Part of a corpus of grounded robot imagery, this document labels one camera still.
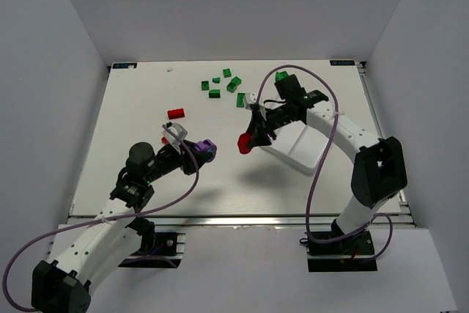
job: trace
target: small white object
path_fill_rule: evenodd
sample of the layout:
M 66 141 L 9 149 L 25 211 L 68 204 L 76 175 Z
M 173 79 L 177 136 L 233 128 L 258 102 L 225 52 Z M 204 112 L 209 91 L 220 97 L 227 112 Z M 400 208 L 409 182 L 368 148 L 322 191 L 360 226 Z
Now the small white object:
M 246 93 L 244 95 L 244 108 L 251 110 L 251 106 L 257 103 L 257 93 Z
M 173 122 L 172 125 L 168 128 L 172 133 L 174 133 L 179 139 L 183 140 L 188 135 L 187 130 L 180 124 Z M 168 132 L 163 130 L 163 136 L 168 140 L 168 143 L 173 146 L 173 148 L 181 154 L 181 146 L 177 139 L 171 136 Z

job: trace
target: red object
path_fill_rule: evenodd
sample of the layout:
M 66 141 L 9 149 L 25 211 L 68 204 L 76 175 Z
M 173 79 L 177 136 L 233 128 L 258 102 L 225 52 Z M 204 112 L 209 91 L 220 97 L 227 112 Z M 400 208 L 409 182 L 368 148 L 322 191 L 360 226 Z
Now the red object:
M 248 143 L 251 141 L 251 134 L 245 132 L 237 140 L 237 148 L 240 150 L 241 154 L 248 154 L 252 148 L 248 147 Z
M 168 110 L 168 118 L 172 119 L 179 119 L 180 117 L 185 117 L 184 109 L 175 109 L 175 110 Z

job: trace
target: purple object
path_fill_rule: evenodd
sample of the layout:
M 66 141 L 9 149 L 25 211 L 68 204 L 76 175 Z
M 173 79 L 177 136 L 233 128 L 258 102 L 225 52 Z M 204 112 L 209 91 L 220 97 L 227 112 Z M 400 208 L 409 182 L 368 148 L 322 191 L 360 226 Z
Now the purple object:
M 213 157 L 211 157 L 211 159 L 207 161 L 208 163 L 212 161 L 213 159 L 215 159 L 215 156 L 217 154 L 217 146 L 215 146 L 215 143 L 213 143 L 209 139 L 205 139 L 204 141 L 197 142 L 196 150 L 200 152 L 211 152 L 213 154 Z

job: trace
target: white wall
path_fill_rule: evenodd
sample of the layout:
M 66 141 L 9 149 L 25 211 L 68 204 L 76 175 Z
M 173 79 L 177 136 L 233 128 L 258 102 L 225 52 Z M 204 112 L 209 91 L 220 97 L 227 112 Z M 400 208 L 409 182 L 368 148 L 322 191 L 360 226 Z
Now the white wall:
M 0 271 L 70 206 L 106 84 L 106 67 L 70 0 L 0 0 Z M 12 271 L 30 306 L 34 246 Z M 0 312 L 16 312 L 0 295 Z
M 385 134 L 403 143 L 406 194 L 469 312 L 469 0 L 401 0 L 367 65 Z
M 71 0 L 107 64 L 368 59 L 399 0 Z

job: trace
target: cable tie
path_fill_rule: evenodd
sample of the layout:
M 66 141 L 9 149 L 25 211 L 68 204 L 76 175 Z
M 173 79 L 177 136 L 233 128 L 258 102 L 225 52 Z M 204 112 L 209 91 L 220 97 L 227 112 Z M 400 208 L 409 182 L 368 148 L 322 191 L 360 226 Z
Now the cable tie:
M 102 214 L 100 217 L 99 217 L 99 220 L 101 220 L 101 223 L 106 223 L 106 224 L 110 224 L 111 221 L 109 221 L 108 219 L 106 219 L 106 216 L 104 214 Z

